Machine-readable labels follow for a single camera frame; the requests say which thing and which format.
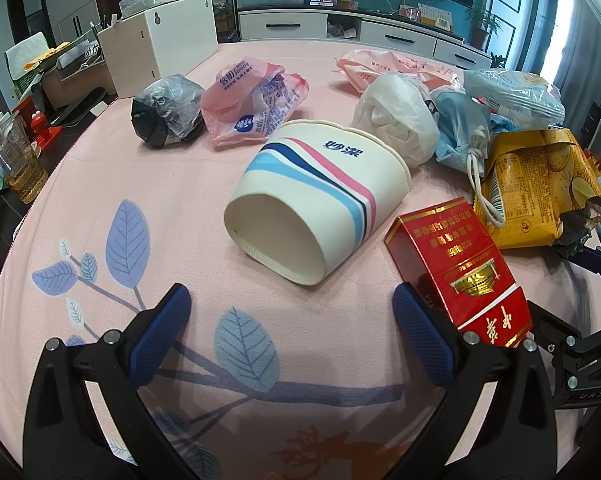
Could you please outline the yellow snack bag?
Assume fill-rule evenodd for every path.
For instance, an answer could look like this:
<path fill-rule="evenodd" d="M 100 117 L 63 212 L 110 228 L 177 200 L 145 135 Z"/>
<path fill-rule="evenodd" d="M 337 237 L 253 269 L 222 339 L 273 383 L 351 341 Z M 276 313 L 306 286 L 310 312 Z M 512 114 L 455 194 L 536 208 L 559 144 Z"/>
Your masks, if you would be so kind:
<path fill-rule="evenodd" d="M 498 133 L 474 210 L 500 249 L 573 254 L 601 222 L 601 185 L 566 128 Z"/>

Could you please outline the pink printed plastic bag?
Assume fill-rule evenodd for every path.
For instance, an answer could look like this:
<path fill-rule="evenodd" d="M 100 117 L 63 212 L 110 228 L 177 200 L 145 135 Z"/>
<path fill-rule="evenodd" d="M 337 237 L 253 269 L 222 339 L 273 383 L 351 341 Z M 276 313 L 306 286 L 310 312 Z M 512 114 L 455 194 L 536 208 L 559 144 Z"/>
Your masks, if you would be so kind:
<path fill-rule="evenodd" d="M 389 73 L 415 77 L 429 91 L 443 87 L 463 90 L 462 68 L 391 50 L 350 50 L 337 60 L 337 68 L 359 94 L 375 79 Z"/>

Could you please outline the potted green plant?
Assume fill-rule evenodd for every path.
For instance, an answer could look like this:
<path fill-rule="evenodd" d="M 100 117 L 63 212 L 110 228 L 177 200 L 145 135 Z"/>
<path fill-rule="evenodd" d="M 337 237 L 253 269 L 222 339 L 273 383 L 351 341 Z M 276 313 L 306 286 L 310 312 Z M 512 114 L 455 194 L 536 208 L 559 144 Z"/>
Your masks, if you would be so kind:
<path fill-rule="evenodd" d="M 471 6 L 465 13 L 471 25 L 470 44 L 472 47 L 484 51 L 488 39 L 497 36 L 502 29 L 500 18 L 489 11 L 486 6 Z"/>

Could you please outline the clear zip bag blue print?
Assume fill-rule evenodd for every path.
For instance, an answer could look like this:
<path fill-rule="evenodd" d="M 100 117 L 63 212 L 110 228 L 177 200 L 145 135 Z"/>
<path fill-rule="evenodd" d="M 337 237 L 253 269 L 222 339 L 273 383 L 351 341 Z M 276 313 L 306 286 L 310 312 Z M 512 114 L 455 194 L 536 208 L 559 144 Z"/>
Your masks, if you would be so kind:
<path fill-rule="evenodd" d="M 560 91 L 537 74 L 503 68 L 466 70 L 463 87 L 468 96 L 486 101 L 494 113 L 521 130 L 543 130 L 564 122 Z"/>

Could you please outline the white wooden box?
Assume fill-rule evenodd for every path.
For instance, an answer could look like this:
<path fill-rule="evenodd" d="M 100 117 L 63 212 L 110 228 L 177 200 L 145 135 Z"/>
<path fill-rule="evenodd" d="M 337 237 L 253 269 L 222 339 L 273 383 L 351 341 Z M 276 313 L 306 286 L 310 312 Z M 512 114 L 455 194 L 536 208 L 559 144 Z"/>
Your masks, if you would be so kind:
<path fill-rule="evenodd" d="M 137 96 L 149 84 L 188 75 L 218 51 L 212 0 L 178 0 L 145 10 L 99 32 L 117 95 Z"/>

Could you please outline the red figurine stand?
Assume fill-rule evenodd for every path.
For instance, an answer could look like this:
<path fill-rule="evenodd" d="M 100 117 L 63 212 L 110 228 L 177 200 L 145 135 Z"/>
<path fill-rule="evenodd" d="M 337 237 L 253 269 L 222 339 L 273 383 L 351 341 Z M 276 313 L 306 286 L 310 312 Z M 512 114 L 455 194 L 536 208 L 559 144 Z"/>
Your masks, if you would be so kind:
<path fill-rule="evenodd" d="M 62 126 L 51 126 L 43 112 L 37 110 L 31 116 L 31 129 L 35 133 L 35 144 L 44 151 L 63 131 Z"/>

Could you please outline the pink tissue packet wrapper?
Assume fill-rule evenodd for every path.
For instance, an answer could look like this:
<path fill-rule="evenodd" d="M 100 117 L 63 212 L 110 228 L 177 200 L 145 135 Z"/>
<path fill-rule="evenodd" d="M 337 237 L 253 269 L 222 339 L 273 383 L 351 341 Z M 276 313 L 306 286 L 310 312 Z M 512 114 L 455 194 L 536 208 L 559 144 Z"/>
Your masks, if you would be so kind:
<path fill-rule="evenodd" d="M 201 99 L 212 147 L 266 142 L 308 94 L 308 81 L 279 64 L 246 56 L 227 66 Z"/>

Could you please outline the red cigarette box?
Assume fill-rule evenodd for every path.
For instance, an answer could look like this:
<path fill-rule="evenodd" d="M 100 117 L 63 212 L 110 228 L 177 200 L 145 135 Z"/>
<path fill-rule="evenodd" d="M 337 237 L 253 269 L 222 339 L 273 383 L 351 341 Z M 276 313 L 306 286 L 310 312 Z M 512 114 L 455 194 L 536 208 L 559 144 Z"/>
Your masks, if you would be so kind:
<path fill-rule="evenodd" d="M 403 280 L 459 332 L 515 347 L 532 330 L 523 289 L 464 198 L 402 214 L 384 243 Z"/>

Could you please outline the white plastic bag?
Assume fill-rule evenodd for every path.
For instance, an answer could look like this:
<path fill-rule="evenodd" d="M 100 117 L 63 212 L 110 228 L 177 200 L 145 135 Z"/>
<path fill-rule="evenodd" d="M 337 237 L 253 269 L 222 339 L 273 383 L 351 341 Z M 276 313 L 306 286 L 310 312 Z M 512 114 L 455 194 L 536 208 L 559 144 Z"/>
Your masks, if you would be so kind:
<path fill-rule="evenodd" d="M 436 113 L 430 91 L 421 81 L 389 73 L 363 91 L 351 125 L 385 142 L 412 168 L 434 155 L 441 137 Z"/>

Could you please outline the blue face mask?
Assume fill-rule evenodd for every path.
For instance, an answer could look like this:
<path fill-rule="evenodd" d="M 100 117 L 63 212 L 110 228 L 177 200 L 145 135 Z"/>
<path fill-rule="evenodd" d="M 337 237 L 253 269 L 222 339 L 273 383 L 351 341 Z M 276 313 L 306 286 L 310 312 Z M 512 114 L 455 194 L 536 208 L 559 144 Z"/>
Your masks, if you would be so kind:
<path fill-rule="evenodd" d="M 468 162 L 475 162 L 482 177 L 491 145 L 488 108 L 462 92 L 446 88 L 434 90 L 432 99 L 441 134 L 435 148 L 436 160 L 462 172 L 467 171 Z"/>

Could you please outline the white tv cabinet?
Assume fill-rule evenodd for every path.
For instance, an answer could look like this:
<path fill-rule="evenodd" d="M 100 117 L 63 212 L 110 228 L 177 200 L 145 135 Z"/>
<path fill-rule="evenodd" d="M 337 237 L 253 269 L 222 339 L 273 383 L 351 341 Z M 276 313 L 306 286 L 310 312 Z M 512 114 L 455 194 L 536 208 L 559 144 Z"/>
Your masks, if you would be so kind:
<path fill-rule="evenodd" d="M 241 10 L 238 30 L 244 41 L 330 39 L 433 58 L 462 70 L 491 66 L 491 57 L 465 40 L 380 15 L 327 8 Z"/>

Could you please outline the striped white paper cup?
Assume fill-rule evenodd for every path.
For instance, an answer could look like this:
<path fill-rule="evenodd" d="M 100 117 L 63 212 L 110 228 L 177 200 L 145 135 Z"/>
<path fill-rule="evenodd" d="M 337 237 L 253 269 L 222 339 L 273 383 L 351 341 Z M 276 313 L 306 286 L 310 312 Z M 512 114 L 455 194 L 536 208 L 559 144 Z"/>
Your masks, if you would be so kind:
<path fill-rule="evenodd" d="M 410 190 L 404 159 L 376 136 L 334 122 L 292 120 L 247 165 L 223 221 L 247 255 L 282 278 L 314 286 Z"/>

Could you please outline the plastic cup with yellow liquid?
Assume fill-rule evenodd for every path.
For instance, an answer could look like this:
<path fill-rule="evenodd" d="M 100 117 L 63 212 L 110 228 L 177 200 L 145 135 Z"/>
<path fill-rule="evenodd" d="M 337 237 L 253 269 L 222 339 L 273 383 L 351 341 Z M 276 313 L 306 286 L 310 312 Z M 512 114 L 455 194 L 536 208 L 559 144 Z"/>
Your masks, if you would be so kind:
<path fill-rule="evenodd" d="M 19 114 L 0 122 L 0 167 L 4 182 L 24 204 L 32 203 L 48 180 Z"/>

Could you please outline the black and clear plastic bag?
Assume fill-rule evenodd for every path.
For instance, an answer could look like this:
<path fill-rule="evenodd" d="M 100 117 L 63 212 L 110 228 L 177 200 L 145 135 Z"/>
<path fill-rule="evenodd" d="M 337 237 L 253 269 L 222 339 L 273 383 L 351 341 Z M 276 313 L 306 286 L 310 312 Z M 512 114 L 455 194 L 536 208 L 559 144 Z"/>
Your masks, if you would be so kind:
<path fill-rule="evenodd" d="M 153 82 L 131 104 L 134 132 L 149 148 L 191 143 L 204 132 L 204 89 L 190 79 L 171 75 Z"/>

